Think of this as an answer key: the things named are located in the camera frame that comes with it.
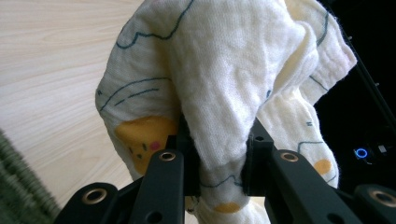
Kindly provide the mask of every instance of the metal grommet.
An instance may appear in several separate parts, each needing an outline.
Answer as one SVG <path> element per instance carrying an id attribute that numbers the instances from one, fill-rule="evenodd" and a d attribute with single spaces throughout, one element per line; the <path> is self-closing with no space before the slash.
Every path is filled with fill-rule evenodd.
<path id="1" fill-rule="evenodd" d="M 371 190 L 370 196 L 388 207 L 396 207 L 396 197 L 381 190 Z"/>
<path id="2" fill-rule="evenodd" d="M 297 161 L 298 157 L 292 153 L 289 152 L 284 152 L 280 154 L 280 158 L 282 158 L 285 161 Z"/>
<path id="3" fill-rule="evenodd" d="M 172 161 L 176 157 L 176 154 L 173 152 L 164 152 L 160 155 L 160 160 L 162 161 Z"/>
<path id="4" fill-rule="evenodd" d="M 82 201 L 85 204 L 96 204 L 101 202 L 107 196 L 105 189 L 90 189 L 83 196 Z"/>

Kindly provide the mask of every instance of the black device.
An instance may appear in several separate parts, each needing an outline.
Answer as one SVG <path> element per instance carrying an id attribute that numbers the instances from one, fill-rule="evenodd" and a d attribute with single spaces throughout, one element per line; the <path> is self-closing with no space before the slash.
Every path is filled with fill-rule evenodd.
<path id="1" fill-rule="evenodd" d="M 147 173 L 117 190 L 93 183 L 66 204 L 55 224 L 184 223 L 184 197 L 199 197 L 199 157 L 187 122 L 169 136 L 165 150 L 152 155 Z M 354 194 L 330 187 L 304 156 L 277 150 L 259 121 L 247 140 L 242 171 L 247 196 L 265 196 L 272 223 L 396 223 L 396 191 L 358 186 Z"/>
<path id="2" fill-rule="evenodd" d="M 358 64 L 315 105 L 340 168 L 340 186 L 396 189 L 396 43 L 393 2 L 321 0 L 343 27 Z"/>

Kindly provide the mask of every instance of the white cloth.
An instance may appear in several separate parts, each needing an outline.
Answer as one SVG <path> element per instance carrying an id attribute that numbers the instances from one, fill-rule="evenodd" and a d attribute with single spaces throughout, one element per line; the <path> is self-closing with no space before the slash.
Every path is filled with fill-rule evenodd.
<path id="1" fill-rule="evenodd" d="M 114 130 L 147 116 L 177 122 L 182 111 L 201 158 L 198 220 L 267 223 L 241 188 L 254 119 L 336 187 L 312 104 L 355 63 L 314 0 L 146 0 L 118 37 L 96 105 L 133 178 L 140 174 Z"/>

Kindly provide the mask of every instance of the cartoon print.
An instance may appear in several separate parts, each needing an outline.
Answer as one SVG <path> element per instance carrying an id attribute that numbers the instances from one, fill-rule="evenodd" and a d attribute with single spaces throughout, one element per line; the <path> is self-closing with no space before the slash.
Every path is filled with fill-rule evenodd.
<path id="1" fill-rule="evenodd" d="M 124 121 L 115 133 L 129 151 L 136 171 L 144 175 L 151 155 L 165 149 L 168 135 L 177 133 L 177 125 L 165 117 L 149 116 Z"/>
<path id="2" fill-rule="evenodd" d="M 329 160 L 320 160 L 314 164 L 315 170 L 318 171 L 320 175 L 325 175 L 332 169 L 332 163 Z"/>

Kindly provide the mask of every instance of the blue led light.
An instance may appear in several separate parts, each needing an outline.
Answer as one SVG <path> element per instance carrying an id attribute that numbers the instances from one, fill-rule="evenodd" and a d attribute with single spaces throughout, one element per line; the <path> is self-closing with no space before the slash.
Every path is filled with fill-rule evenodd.
<path id="1" fill-rule="evenodd" d="M 358 148 L 358 149 L 355 150 L 355 155 L 359 159 L 364 159 L 364 158 L 366 158 L 369 155 L 369 153 L 364 148 Z"/>

